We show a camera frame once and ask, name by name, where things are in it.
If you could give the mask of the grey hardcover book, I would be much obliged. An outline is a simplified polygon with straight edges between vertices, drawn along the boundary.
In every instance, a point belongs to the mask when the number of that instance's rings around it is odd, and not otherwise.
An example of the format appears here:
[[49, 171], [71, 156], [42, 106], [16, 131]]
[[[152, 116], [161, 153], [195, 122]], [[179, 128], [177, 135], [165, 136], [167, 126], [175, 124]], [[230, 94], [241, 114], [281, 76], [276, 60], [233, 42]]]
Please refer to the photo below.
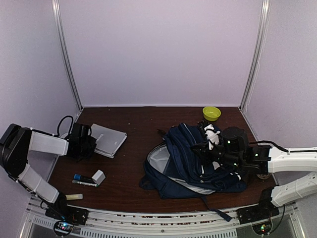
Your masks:
[[113, 130], [97, 124], [92, 124], [91, 130], [92, 137], [96, 139], [95, 153], [112, 159], [127, 138], [126, 132]]

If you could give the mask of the white power adapter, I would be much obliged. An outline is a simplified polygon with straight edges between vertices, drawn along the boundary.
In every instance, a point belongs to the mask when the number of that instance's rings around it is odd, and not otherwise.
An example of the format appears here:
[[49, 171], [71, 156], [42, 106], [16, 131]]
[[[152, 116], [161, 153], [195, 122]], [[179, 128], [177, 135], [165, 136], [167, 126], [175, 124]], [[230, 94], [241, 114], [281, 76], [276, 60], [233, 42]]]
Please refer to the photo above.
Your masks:
[[101, 170], [97, 170], [96, 173], [92, 176], [92, 180], [97, 185], [100, 185], [105, 179], [106, 175]]

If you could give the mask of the navy blue student backpack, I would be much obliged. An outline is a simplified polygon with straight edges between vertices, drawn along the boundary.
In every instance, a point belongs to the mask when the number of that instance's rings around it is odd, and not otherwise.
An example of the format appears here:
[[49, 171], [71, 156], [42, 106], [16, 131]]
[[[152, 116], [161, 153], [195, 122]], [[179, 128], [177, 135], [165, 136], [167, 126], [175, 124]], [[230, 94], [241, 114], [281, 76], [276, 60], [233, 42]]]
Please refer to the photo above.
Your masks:
[[247, 184], [243, 174], [230, 165], [213, 162], [201, 165], [190, 147], [204, 142], [198, 125], [180, 123], [163, 135], [163, 142], [147, 155], [145, 175], [139, 182], [143, 190], [157, 190], [162, 199], [201, 198], [215, 192], [243, 192]]

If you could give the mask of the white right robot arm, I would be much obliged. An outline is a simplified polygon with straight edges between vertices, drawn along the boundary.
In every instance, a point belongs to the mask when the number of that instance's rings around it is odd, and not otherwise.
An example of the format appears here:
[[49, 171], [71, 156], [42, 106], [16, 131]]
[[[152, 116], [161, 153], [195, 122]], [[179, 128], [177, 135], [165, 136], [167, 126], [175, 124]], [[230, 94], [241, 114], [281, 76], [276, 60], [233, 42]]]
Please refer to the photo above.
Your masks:
[[274, 207], [317, 192], [317, 149], [283, 148], [271, 141], [249, 142], [245, 130], [228, 127], [223, 131], [208, 125], [200, 128], [204, 142], [191, 146], [203, 162], [218, 162], [238, 171], [268, 175], [285, 171], [305, 171], [308, 174], [285, 185], [264, 190], [254, 215], [264, 219]]

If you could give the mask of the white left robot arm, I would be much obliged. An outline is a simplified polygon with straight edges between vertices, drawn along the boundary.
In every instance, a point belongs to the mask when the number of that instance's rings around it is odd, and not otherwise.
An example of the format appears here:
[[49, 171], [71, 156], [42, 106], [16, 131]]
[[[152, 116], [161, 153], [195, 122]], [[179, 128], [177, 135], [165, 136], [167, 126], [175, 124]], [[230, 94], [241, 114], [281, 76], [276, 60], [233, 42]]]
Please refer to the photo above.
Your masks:
[[71, 209], [58, 201], [61, 192], [50, 185], [29, 162], [30, 154], [67, 156], [76, 160], [90, 158], [96, 139], [89, 126], [76, 123], [65, 138], [33, 128], [10, 124], [0, 139], [0, 166], [7, 175], [25, 186], [31, 193], [52, 205], [52, 212], [60, 220], [71, 216]]

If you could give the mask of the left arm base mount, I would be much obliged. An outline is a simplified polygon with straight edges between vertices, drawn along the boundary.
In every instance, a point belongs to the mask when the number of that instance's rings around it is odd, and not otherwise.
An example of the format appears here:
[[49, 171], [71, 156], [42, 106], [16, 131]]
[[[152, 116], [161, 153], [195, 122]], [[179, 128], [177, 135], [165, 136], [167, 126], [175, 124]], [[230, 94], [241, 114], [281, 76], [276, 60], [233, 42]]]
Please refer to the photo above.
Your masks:
[[61, 193], [58, 195], [55, 203], [49, 203], [43, 198], [42, 202], [47, 205], [45, 215], [56, 220], [62, 220], [72, 225], [85, 225], [88, 219], [89, 211], [83, 208], [77, 208], [67, 205], [66, 196]]

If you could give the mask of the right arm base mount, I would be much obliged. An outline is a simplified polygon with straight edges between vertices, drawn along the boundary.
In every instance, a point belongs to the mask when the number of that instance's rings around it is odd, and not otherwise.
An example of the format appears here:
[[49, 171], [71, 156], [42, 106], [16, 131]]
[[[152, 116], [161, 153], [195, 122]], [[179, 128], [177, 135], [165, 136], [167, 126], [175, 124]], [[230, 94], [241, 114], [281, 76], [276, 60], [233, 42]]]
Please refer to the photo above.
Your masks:
[[240, 224], [252, 223], [279, 215], [279, 208], [272, 203], [273, 187], [264, 189], [257, 205], [238, 209]]

